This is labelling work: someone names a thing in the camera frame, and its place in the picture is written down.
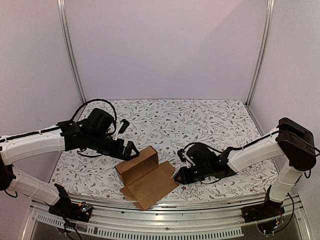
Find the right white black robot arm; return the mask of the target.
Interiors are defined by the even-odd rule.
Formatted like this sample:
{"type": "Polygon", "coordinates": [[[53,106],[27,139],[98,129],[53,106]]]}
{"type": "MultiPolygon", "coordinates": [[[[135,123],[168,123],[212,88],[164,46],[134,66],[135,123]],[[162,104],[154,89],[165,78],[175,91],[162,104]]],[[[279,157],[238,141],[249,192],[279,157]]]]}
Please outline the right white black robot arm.
{"type": "Polygon", "coordinates": [[[264,160],[285,156],[286,163],[269,187],[267,200],[258,208],[262,218],[269,218],[304,172],[316,165],[320,151],[315,147],[310,130],[283,117],[270,132],[244,146],[217,150],[202,142],[192,142],[177,155],[181,162],[190,164],[181,167],[174,176],[175,182],[183,185],[201,182],[208,177],[220,181],[264,160]]]}

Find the brown cardboard box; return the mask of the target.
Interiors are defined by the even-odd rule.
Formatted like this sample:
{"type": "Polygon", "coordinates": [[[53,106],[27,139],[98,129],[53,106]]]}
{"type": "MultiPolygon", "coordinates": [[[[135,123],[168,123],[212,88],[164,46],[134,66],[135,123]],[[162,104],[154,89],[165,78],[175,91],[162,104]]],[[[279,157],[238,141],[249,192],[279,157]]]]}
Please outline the brown cardboard box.
{"type": "Polygon", "coordinates": [[[140,155],[115,166],[124,187],[120,192],[140,210],[147,210],[173,192],[180,184],[174,181],[175,167],[169,161],[159,163],[158,152],[148,146],[140,155]]]}

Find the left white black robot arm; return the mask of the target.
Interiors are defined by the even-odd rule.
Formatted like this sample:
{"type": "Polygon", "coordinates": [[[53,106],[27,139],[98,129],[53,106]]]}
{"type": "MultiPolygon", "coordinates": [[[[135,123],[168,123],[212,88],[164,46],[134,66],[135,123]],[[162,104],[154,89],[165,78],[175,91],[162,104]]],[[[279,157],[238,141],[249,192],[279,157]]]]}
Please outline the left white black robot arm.
{"type": "Polygon", "coordinates": [[[118,137],[129,122],[117,121],[102,109],[94,108],[87,118],[67,120],[47,129],[0,139],[0,189],[22,193],[45,202],[63,216],[74,213],[74,205],[65,188],[39,180],[14,166],[23,159],[53,152],[94,150],[100,156],[130,161],[140,155],[132,141],[118,137]]]}

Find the aluminium front rail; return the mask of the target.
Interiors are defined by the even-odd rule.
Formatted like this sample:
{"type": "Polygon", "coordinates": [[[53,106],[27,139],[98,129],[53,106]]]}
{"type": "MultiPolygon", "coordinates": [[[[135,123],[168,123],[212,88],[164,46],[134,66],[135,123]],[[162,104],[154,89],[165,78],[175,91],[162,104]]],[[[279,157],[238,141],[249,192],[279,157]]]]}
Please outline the aluminium front rail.
{"type": "Polygon", "coordinates": [[[33,201],[23,232],[25,240],[310,240],[312,234],[297,194],[284,200],[285,213],[276,233],[260,232],[273,218],[246,222],[242,208],[260,204],[263,194],[226,199],[161,201],[148,210],[131,201],[88,195],[71,195],[75,202],[93,205],[88,222],[64,227],[61,217],[33,201]]]}

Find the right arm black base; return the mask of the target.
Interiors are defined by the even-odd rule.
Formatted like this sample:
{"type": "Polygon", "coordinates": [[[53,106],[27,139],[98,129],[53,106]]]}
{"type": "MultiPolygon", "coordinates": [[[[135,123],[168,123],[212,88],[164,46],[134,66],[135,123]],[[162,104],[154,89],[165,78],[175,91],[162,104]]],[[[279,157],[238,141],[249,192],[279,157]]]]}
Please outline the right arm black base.
{"type": "Polygon", "coordinates": [[[271,186],[267,189],[263,203],[245,206],[241,208],[241,216],[245,223],[260,221],[276,217],[285,213],[282,202],[270,199],[271,186]]]}

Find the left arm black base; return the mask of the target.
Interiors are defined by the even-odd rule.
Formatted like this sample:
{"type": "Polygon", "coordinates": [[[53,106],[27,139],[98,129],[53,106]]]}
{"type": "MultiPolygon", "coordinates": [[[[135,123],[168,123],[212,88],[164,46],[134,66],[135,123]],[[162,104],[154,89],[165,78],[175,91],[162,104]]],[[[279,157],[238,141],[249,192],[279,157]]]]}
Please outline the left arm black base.
{"type": "Polygon", "coordinates": [[[57,183],[55,183],[54,186],[58,190],[59,199],[54,205],[50,205],[48,212],[62,218],[88,223],[91,218],[93,206],[85,201],[72,203],[63,186],[57,183]]]}

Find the aluminium frame post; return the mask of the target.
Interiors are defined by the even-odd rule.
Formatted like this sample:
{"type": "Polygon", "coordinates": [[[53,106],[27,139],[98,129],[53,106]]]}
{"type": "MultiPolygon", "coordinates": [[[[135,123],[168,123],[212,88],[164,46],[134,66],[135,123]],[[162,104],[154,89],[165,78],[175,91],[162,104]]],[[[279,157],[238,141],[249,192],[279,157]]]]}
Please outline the aluminium frame post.
{"type": "Polygon", "coordinates": [[[75,87],[80,99],[80,102],[83,104],[85,103],[86,96],[85,91],[81,82],[77,61],[75,58],[73,46],[72,46],[72,40],[71,40],[71,34],[68,24],[68,17],[67,17],[67,10],[66,10],[66,2],[64,0],[57,0],[57,9],[62,29],[62,35],[65,43],[66,53],[69,60],[71,73],[74,79],[75,87]]]}
{"type": "Polygon", "coordinates": [[[266,51],[267,51],[270,31],[272,27],[274,9],[275,9],[275,0],[268,0],[266,5],[265,20],[263,25],[263,31],[262,31],[262,37],[261,37],[261,43],[258,51],[257,61],[255,64],[248,95],[245,101],[245,105],[247,108],[249,108],[253,102],[259,77],[262,71],[263,62],[264,62],[266,51]]]}

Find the left aluminium frame post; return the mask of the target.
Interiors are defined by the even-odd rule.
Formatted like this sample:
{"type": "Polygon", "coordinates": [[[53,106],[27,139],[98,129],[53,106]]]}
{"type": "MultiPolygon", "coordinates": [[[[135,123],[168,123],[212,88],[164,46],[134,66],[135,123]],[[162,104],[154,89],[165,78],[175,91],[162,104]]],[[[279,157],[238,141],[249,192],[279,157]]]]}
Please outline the left aluminium frame post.
{"type": "Polygon", "coordinates": [[[67,17],[67,10],[66,10],[66,2],[64,0],[57,0],[57,9],[62,29],[62,35],[65,43],[66,53],[69,60],[71,73],[74,79],[75,87],[80,99],[80,102],[83,104],[85,103],[86,96],[85,91],[81,82],[77,61],[75,58],[73,46],[72,46],[72,40],[71,40],[71,34],[68,24],[68,17],[67,17]]]}

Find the right aluminium frame post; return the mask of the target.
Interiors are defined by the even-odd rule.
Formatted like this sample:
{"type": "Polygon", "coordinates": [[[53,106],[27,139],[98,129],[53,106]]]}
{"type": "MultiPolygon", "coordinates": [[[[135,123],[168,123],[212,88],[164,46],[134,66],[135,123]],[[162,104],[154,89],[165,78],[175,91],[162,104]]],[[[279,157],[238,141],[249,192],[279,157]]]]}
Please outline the right aluminium frame post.
{"type": "Polygon", "coordinates": [[[245,105],[247,108],[249,108],[253,102],[259,77],[262,71],[263,62],[264,62],[266,51],[267,51],[270,31],[272,27],[274,9],[275,9],[275,0],[268,0],[266,5],[265,20],[263,25],[263,31],[262,31],[262,37],[261,37],[261,43],[258,51],[257,61],[255,64],[248,95],[245,101],[245,105]]]}

